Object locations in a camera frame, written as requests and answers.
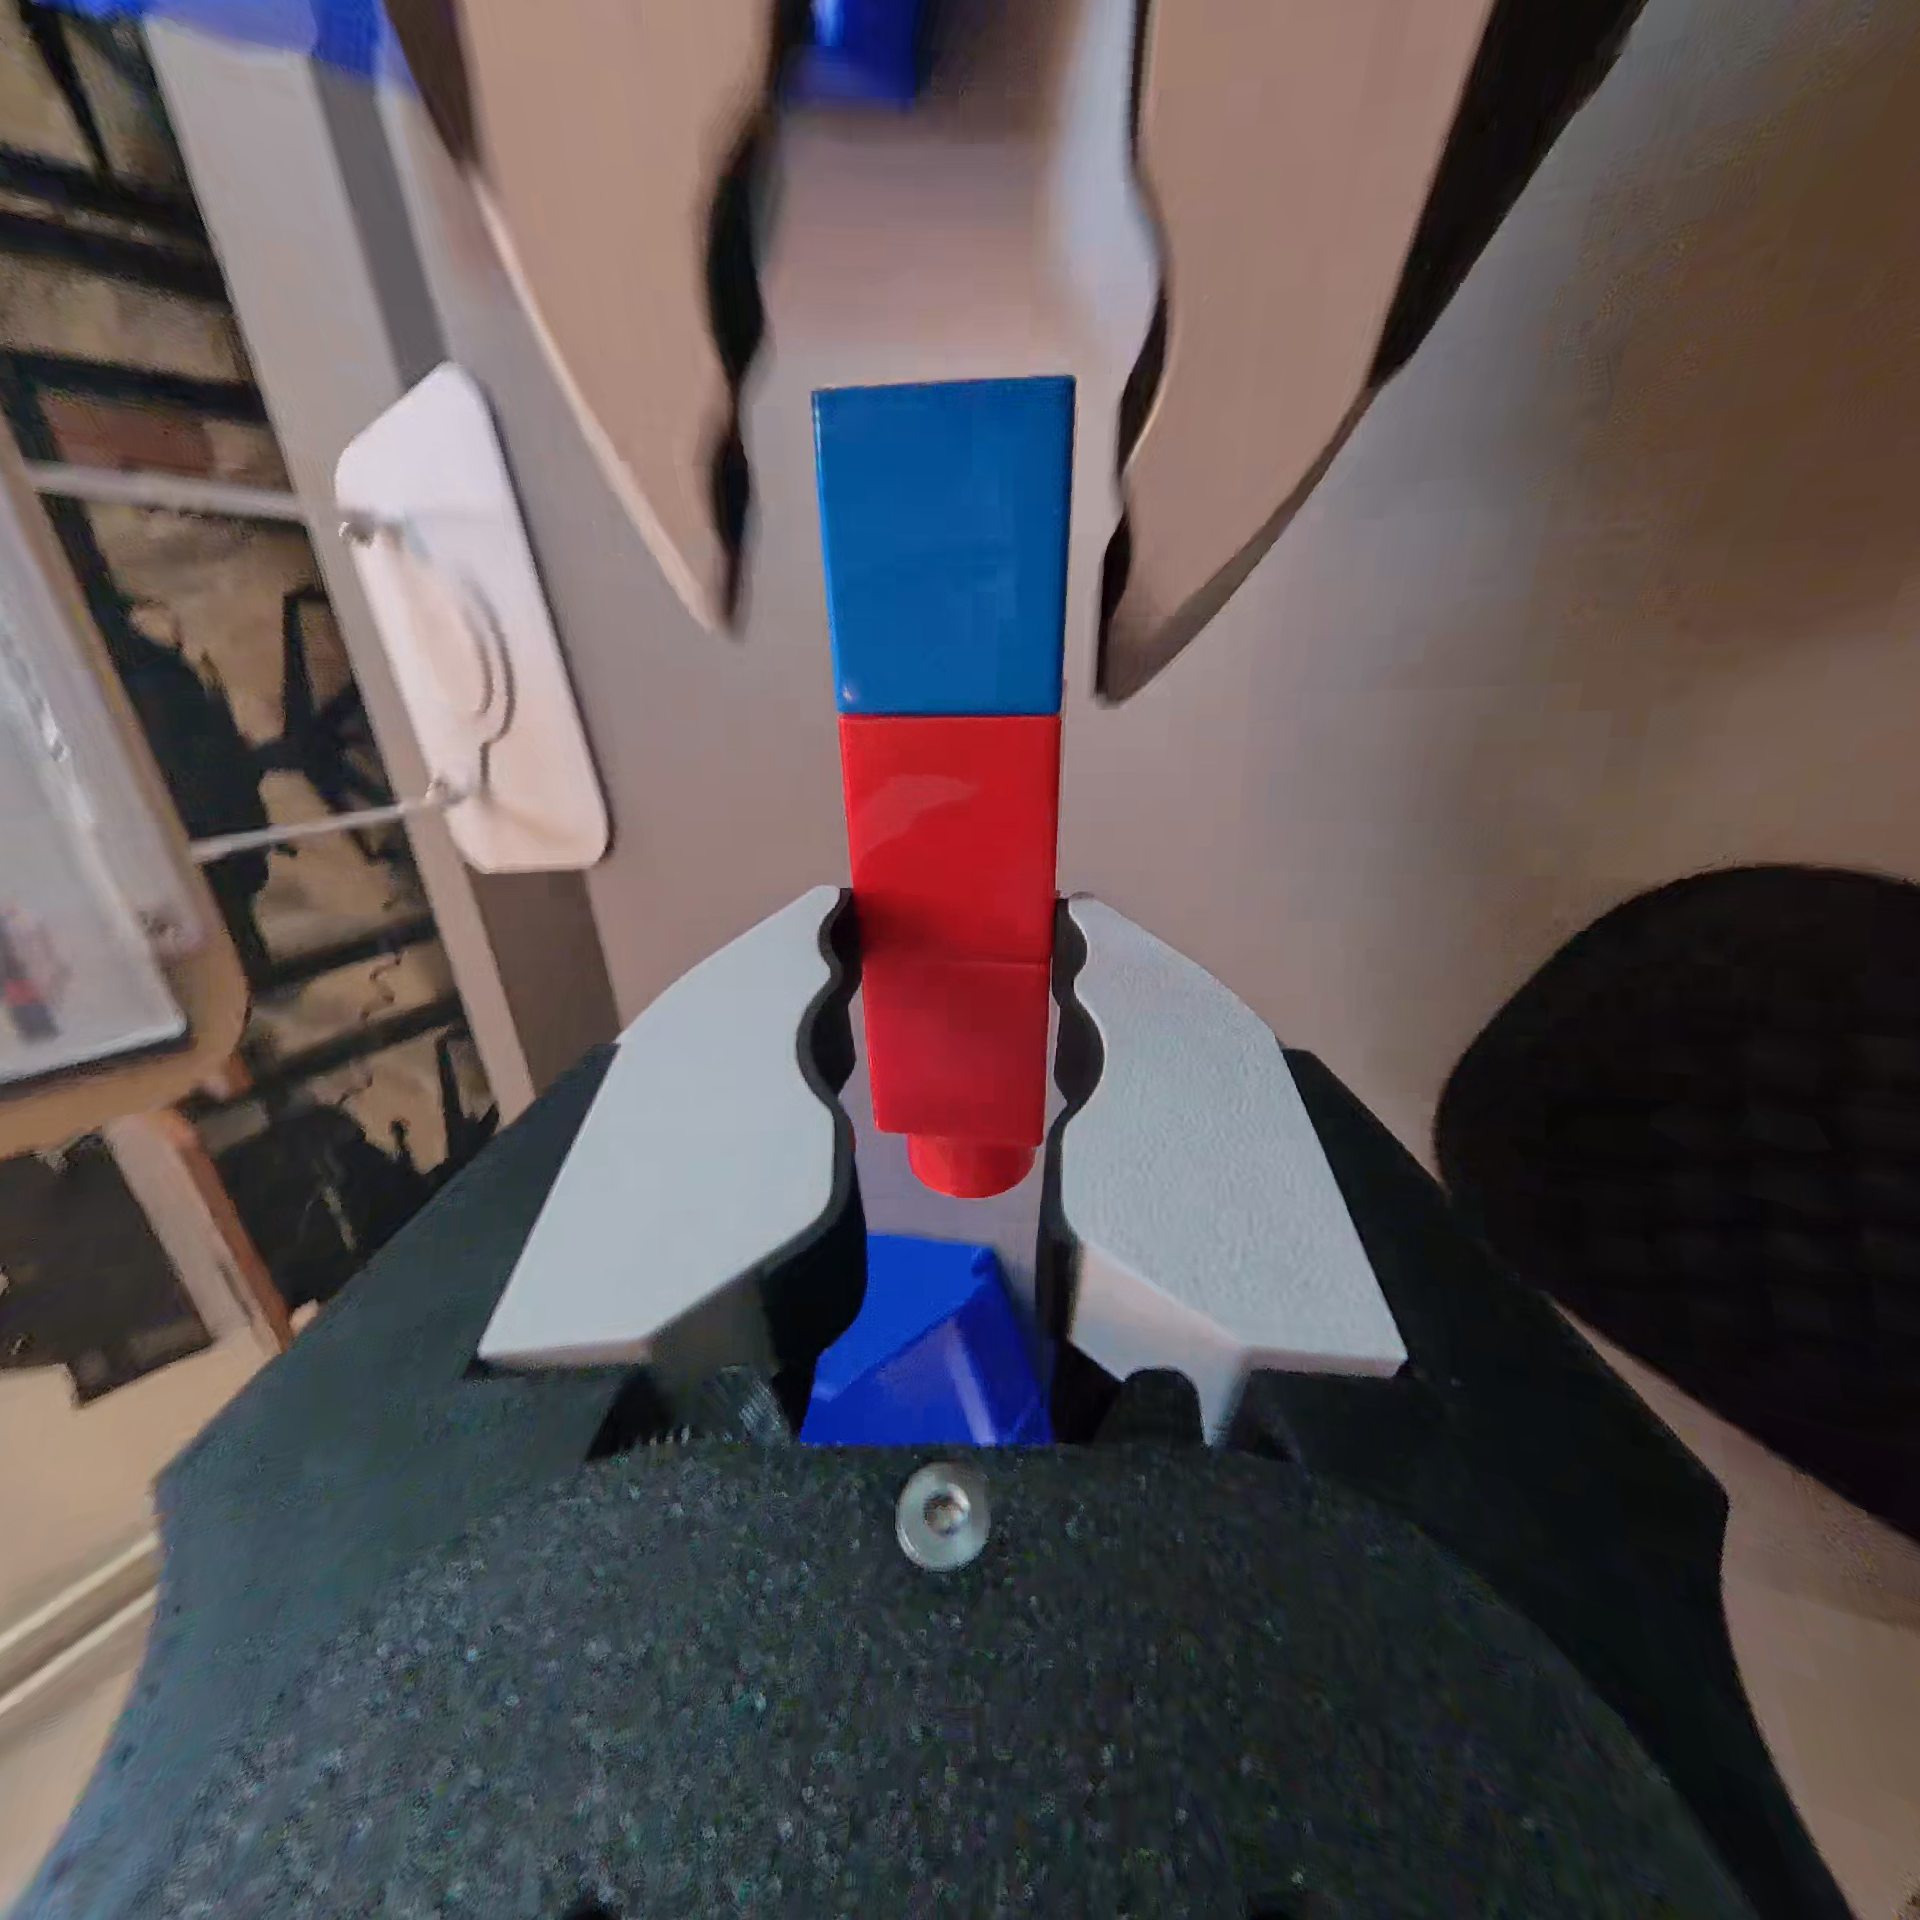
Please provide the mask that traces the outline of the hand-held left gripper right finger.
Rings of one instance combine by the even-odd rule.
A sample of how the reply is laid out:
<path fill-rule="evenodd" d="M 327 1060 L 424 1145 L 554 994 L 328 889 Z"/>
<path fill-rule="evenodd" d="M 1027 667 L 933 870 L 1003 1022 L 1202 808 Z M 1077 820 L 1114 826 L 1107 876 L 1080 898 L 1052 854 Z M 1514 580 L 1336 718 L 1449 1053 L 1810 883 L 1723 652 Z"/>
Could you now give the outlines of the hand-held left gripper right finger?
<path fill-rule="evenodd" d="M 1059 907 L 1041 1328 L 1114 1381 L 1179 1374 L 1224 1443 L 1264 1370 L 1406 1348 L 1280 1039 L 1117 907 Z"/>

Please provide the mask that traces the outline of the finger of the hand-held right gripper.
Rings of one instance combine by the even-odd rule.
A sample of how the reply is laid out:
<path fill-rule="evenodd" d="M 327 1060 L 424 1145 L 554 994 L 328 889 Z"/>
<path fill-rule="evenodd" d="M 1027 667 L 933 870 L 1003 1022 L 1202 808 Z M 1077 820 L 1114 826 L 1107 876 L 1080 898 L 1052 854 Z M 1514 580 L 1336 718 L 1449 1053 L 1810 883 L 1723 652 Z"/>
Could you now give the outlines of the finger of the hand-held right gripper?
<path fill-rule="evenodd" d="M 492 248 L 611 493 L 725 632 L 780 3 L 452 3 L 452 32 Z"/>
<path fill-rule="evenodd" d="M 1121 456 L 1096 696 L 1139 696 L 1227 605 L 1372 393 L 1491 3 L 1149 3 L 1133 162 L 1160 364 Z"/>

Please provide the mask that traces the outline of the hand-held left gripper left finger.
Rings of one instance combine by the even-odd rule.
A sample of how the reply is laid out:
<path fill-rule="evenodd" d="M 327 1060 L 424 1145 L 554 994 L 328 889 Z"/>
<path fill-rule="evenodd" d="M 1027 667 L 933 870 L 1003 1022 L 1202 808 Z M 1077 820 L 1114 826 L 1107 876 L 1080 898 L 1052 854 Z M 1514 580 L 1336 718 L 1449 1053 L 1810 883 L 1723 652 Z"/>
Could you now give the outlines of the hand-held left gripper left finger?
<path fill-rule="evenodd" d="M 850 889 L 716 947 L 612 1042 L 475 1343 L 488 1370 L 641 1368 L 667 1405 L 719 1370 L 807 1405 L 865 1300 Z"/>

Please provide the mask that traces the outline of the blue plastic bin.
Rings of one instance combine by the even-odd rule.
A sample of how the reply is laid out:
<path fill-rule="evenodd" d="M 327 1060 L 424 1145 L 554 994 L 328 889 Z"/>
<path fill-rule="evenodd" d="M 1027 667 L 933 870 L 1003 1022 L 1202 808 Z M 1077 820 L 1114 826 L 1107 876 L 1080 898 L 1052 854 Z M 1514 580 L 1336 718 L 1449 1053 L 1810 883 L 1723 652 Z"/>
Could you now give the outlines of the blue plastic bin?
<path fill-rule="evenodd" d="M 176 19 L 227 41 L 312 55 L 351 79 L 414 83 L 387 3 L 49 3 L 70 19 Z M 804 104 L 912 104 L 937 3 L 804 3 L 780 92 Z"/>
<path fill-rule="evenodd" d="M 820 1354 L 807 1447 L 1047 1447 L 1047 1352 L 993 1247 L 868 1234 L 865 1300 Z"/>

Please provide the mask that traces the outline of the red and blue block tower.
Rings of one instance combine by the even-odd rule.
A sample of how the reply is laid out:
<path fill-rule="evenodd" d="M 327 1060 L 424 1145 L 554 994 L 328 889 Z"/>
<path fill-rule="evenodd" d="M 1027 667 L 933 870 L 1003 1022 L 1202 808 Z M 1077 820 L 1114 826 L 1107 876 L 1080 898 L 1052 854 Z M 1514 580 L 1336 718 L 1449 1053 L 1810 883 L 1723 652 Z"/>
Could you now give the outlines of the red and blue block tower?
<path fill-rule="evenodd" d="M 1045 1132 L 1073 378 L 813 393 L 875 1125 L 925 1189 Z"/>

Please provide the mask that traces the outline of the white document stand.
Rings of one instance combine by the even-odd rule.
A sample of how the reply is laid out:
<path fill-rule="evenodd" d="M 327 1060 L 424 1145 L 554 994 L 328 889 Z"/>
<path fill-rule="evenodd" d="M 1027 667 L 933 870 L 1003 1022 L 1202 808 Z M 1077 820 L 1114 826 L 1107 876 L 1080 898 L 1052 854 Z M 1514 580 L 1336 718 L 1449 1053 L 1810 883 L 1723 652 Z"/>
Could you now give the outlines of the white document stand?
<path fill-rule="evenodd" d="M 378 668 L 422 762 L 397 823 L 475 876 L 585 876 L 611 807 L 483 386 L 440 363 L 359 427 L 328 489 L 25 456 L 25 489 L 63 507 L 303 523 L 348 559 Z"/>

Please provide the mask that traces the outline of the printed instruction poster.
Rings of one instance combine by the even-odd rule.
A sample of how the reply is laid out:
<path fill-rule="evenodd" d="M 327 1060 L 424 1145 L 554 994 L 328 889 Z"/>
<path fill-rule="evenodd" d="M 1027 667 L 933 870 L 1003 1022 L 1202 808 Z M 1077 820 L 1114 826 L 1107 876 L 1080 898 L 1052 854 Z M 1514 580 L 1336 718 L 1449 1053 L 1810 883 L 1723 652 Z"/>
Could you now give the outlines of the printed instruction poster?
<path fill-rule="evenodd" d="M 106 860 L 70 741 L 3 580 L 3 1090 L 176 1052 L 190 1017 Z"/>

